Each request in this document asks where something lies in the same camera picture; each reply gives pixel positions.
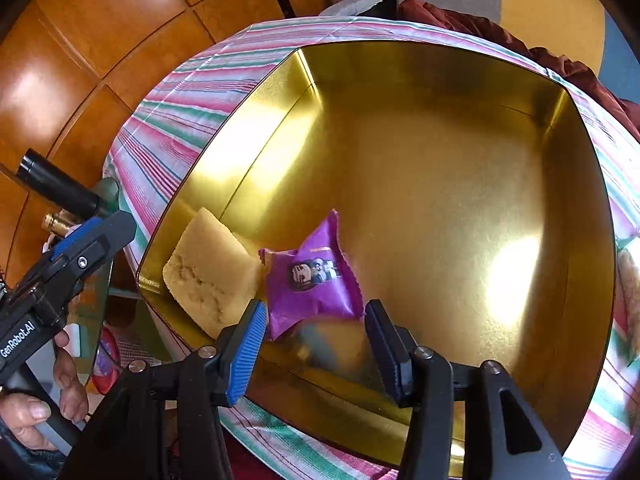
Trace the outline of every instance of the blue gripper pad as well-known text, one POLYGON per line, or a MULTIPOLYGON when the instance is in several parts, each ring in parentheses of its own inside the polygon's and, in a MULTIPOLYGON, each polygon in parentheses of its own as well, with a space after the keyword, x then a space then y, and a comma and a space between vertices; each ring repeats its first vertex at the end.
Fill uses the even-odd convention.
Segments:
POLYGON ((83 237, 85 234, 91 232, 92 229, 98 227, 102 222, 101 218, 94 216, 89 218, 86 222, 84 222, 78 229, 73 231, 68 237, 64 240, 60 241, 54 248, 53 254, 51 255, 51 261, 55 260, 60 254, 64 253, 71 245, 76 241, 83 237))
POLYGON ((406 407, 414 389, 411 356, 380 300, 365 307, 364 326, 386 394, 406 407))
POLYGON ((235 352, 229 367, 229 380, 226 387, 226 400, 233 406, 246 391, 255 360, 267 330, 267 307, 263 302, 251 300, 236 327, 236 333, 242 338, 236 344, 232 341, 227 351, 235 352))

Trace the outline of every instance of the screw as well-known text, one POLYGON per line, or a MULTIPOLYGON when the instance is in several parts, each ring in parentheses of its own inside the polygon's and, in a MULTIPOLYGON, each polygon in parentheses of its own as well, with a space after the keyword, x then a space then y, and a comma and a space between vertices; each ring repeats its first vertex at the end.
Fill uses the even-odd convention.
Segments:
POLYGON ((489 371, 494 375, 497 375, 502 371, 502 367, 496 361, 487 361, 484 363, 484 366, 489 368, 489 371))
POLYGON ((146 363, 140 359, 129 363, 129 370, 135 374, 139 374, 145 368, 146 368, 146 363))
POLYGON ((433 357, 433 350, 427 346, 417 346, 414 349, 414 356, 418 359, 431 359, 433 357))
POLYGON ((216 352, 215 346, 203 346, 198 350, 198 355, 203 359, 211 359, 212 357, 215 357, 216 352))

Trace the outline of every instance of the fingernail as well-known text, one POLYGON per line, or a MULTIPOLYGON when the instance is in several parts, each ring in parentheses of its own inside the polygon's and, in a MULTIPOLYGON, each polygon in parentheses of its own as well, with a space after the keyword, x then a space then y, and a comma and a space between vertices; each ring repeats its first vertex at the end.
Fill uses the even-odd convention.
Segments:
POLYGON ((31 413, 31 416, 36 420, 44 420, 50 417, 51 408, 46 402, 42 402, 41 400, 30 400, 29 413, 31 413))
POLYGON ((60 383, 63 388, 71 386, 71 376, 69 374, 60 374, 60 383))
POLYGON ((62 416, 67 418, 68 420, 72 420, 75 413, 71 410, 69 406, 65 406, 62 409, 62 416))

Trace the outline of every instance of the yellow cake slice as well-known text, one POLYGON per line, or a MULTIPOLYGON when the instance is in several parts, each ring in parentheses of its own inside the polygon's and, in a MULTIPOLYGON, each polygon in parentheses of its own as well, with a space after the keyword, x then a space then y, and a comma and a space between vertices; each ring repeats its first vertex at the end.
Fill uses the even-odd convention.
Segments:
POLYGON ((262 264, 207 209, 184 230, 162 269, 167 288, 207 334, 240 321, 260 284, 262 264))

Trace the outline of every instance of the gray handle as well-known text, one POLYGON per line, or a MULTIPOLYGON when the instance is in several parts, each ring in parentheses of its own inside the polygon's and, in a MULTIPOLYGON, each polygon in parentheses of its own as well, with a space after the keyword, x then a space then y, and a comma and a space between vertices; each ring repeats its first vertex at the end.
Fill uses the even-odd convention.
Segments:
POLYGON ((68 456, 79 438, 80 431, 84 429, 84 421, 73 424, 60 413, 62 390, 53 378, 55 360, 53 341, 50 341, 27 359, 26 364, 9 378, 4 389, 8 392, 21 392, 34 396, 49 404, 51 416, 36 428, 62 454, 68 456))

